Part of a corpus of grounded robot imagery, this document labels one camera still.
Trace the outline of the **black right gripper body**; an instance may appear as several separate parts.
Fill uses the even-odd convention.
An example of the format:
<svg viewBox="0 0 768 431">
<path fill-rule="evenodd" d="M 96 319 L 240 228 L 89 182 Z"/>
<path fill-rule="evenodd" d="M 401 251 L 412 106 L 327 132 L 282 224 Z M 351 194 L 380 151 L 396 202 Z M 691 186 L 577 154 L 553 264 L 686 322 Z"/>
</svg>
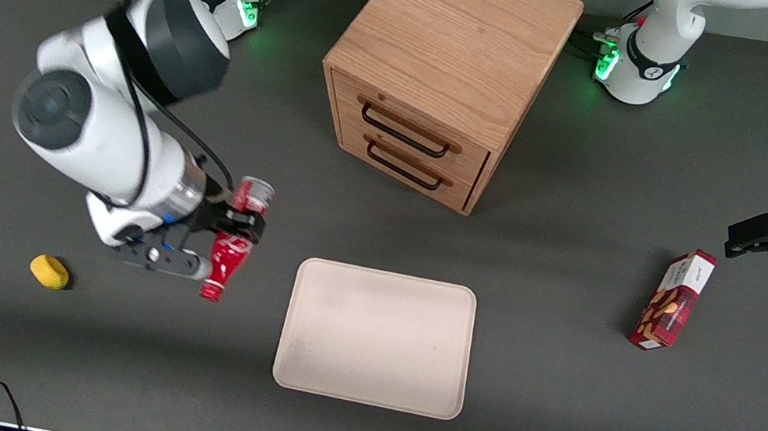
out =
<svg viewBox="0 0 768 431">
<path fill-rule="evenodd" d="M 181 220 L 181 224 L 187 228 L 190 233 L 200 233 L 205 231 L 219 232 L 228 225 L 228 199 L 230 191 L 224 186 L 206 178 L 204 195 L 195 210 Z"/>
</svg>

